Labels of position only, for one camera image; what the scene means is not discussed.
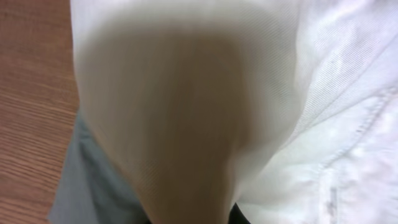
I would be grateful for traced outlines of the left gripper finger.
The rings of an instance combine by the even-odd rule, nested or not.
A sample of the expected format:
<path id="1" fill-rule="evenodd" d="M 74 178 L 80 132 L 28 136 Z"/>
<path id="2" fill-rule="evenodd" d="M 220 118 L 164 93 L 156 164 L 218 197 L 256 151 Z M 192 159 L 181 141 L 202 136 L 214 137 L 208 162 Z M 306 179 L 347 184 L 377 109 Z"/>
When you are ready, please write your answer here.
<path id="1" fill-rule="evenodd" d="M 229 213 L 228 224 L 251 224 L 251 223 L 243 215 L 242 211 L 238 207 L 238 204 L 235 203 Z"/>

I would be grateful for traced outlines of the beige shorts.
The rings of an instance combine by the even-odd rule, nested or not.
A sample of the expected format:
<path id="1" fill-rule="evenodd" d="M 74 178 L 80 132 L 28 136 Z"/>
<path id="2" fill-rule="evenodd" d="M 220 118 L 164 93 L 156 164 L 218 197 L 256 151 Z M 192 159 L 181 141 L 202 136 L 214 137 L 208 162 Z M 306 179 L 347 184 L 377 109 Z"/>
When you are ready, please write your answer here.
<path id="1" fill-rule="evenodd" d="M 72 1 L 80 113 L 152 223 L 397 222 L 396 1 Z"/>

